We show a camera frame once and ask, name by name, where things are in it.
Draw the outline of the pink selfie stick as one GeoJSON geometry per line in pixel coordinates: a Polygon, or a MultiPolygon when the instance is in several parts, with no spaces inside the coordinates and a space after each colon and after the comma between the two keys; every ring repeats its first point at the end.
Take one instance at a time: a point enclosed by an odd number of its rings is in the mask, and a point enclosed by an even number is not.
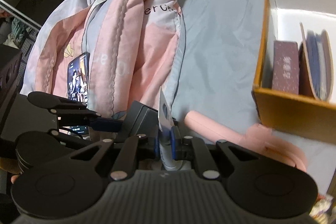
{"type": "Polygon", "coordinates": [[[184,123],[213,143],[226,140],[304,172],[307,169],[307,158],[300,148],[272,135],[272,130],[261,124],[253,124],[242,135],[197,111],[187,113],[184,123]]]}

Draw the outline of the white blue tube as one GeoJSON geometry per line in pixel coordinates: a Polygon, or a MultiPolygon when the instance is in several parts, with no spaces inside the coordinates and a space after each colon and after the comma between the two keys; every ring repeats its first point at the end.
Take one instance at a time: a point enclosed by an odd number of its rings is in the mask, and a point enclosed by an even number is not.
{"type": "Polygon", "coordinates": [[[159,149],[162,164],[167,171],[179,170],[183,165],[183,161],[174,160],[173,158],[173,146],[170,140],[170,133],[174,122],[171,116],[169,104],[167,103],[165,95],[163,94],[162,88],[159,89],[158,121],[160,129],[160,133],[158,135],[159,149]]]}

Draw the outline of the maroon photo card box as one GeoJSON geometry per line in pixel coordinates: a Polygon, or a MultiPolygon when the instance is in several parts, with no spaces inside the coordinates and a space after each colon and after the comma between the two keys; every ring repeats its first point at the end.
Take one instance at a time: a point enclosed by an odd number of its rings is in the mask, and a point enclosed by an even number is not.
{"type": "Polygon", "coordinates": [[[299,54],[296,42],[274,41],[272,89],[299,93],[299,54]]]}

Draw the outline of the brown bear plush sailor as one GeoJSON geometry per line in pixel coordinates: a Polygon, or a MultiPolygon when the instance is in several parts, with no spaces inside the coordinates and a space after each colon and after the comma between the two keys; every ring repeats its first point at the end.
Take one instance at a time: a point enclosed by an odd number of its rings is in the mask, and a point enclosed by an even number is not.
{"type": "Polygon", "coordinates": [[[335,198],[319,194],[309,215],[319,224],[335,224],[335,198]]]}

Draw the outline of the pink grey folded quilt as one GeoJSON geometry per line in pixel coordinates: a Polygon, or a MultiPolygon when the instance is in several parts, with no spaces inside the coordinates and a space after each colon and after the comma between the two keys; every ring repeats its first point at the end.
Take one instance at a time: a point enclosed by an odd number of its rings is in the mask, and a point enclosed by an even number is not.
{"type": "Polygon", "coordinates": [[[121,117],[133,101],[172,104],[185,53],[178,0],[64,0],[27,61],[21,93],[68,97],[80,83],[88,107],[121,117]]]}

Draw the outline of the grey bed sheet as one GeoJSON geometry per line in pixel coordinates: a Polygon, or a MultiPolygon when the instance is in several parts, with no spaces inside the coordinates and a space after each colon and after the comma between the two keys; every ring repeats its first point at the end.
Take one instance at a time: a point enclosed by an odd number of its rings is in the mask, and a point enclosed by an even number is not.
{"type": "Polygon", "coordinates": [[[319,100],[272,88],[275,41],[301,43],[327,32],[335,50],[335,0],[179,0],[186,48],[172,112],[185,135],[197,111],[236,132],[261,123],[300,147],[326,193],[335,171],[335,95],[319,100]]]}

